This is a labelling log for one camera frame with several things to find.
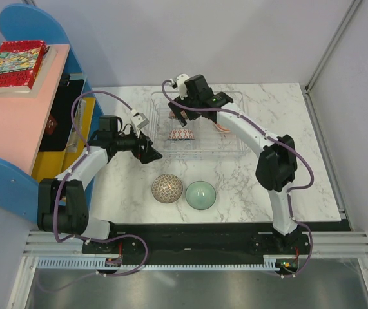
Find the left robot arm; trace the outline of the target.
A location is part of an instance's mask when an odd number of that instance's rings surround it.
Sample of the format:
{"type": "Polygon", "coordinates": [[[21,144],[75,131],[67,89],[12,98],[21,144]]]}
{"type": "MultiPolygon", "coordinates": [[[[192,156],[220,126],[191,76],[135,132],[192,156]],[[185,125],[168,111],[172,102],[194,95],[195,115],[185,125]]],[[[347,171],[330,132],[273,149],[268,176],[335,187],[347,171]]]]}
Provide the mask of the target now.
{"type": "Polygon", "coordinates": [[[119,152],[129,151],[142,164],[162,158],[153,142],[143,132],[149,120],[142,113],[131,118],[128,134],[119,126],[116,116],[99,118],[94,131],[80,157],[55,178],[45,178],[39,183],[37,226],[39,230],[55,236],[67,234],[82,239],[95,239],[105,253],[112,253],[119,246],[119,238],[110,232],[110,222],[90,216],[86,189],[96,174],[119,152]]]}

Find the pale green bowl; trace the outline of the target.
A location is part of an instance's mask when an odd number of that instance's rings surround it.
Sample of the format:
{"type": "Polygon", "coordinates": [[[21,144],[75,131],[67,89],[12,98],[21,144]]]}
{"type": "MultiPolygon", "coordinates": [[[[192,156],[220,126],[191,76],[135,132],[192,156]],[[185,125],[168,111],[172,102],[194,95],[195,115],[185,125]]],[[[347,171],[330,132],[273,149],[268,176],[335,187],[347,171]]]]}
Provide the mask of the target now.
{"type": "Polygon", "coordinates": [[[205,181],[191,183],[186,189],[186,201],[189,206],[196,210],[206,210],[212,207],[217,194],[214,187],[205,181]]]}

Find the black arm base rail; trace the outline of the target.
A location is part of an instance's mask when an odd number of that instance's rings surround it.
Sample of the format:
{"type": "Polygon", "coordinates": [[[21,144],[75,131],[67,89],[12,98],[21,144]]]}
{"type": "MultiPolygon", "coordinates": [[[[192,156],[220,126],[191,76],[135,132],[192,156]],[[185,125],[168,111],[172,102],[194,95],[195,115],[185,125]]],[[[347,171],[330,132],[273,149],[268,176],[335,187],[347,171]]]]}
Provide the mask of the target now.
{"type": "Polygon", "coordinates": [[[265,255],[301,256],[309,252],[306,230],[289,247],[278,247],[271,223],[112,224],[110,237],[128,235],[111,243],[91,242],[84,254],[122,254],[127,261],[250,262],[265,255]]]}

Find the orange floral bowl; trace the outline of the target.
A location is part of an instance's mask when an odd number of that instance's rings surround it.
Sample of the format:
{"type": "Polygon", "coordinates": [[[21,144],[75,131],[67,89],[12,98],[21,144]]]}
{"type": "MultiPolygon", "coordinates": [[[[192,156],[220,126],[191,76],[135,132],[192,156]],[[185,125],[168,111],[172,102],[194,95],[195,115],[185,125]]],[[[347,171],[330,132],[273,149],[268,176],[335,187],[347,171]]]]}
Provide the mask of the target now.
{"type": "Polygon", "coordinates": [[[224,126],[221,126],[219,123],[215,123],[215,127],[220,131],[220,132],[223,132],[223,133],[230,133],[231,130],[224,127],[224,126]]]}

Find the blue patterned bowl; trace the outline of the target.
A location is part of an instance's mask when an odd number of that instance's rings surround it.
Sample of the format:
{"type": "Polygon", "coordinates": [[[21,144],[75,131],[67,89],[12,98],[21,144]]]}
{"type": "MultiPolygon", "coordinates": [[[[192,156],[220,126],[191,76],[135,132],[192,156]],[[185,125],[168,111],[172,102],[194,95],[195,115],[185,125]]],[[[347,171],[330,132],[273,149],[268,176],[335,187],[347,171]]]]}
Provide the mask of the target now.
{"type": "Polygon", "coordinates": [[[177,142],[177,141],[192,141],[195,139],[195,135],[190,129],[186,128],[176,128],[172,129],[168,134],[168,141],[177,142]]]}

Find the brown patterned bowl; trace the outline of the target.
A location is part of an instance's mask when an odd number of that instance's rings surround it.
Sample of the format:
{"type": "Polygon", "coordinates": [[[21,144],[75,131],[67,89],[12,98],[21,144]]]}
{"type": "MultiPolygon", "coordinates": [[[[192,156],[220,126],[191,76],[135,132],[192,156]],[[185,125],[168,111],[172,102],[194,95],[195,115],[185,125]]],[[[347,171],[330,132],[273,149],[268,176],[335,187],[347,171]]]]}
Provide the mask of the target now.
{"type": "Polygon", "coordinates": [[[161,203],[173,203],[177,201],[183,192],[183,184],[180,178],[173,174],[158,176],[151,186],[153,197],[161,203]]]}

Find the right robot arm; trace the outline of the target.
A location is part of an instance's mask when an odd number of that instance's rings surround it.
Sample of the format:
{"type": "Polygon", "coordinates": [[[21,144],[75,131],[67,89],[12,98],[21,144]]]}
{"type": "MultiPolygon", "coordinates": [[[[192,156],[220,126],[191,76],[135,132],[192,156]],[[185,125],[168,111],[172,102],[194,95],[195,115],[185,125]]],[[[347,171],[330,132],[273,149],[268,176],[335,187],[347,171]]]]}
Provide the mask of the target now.
{"type": "Polygon", "coordinates": [[[289,135],[274,135],[254,123],[227,93],[214,93],[203,75],[182,78],[162,83],[169,108],[182,126],[187,120],[204,117],[229,129],[255,153],[255,176],[268,192],[273,213],[272,243],[277,252],[288,253],[298,239],[288,192],[297,170],[294,140],[289,135]]]}

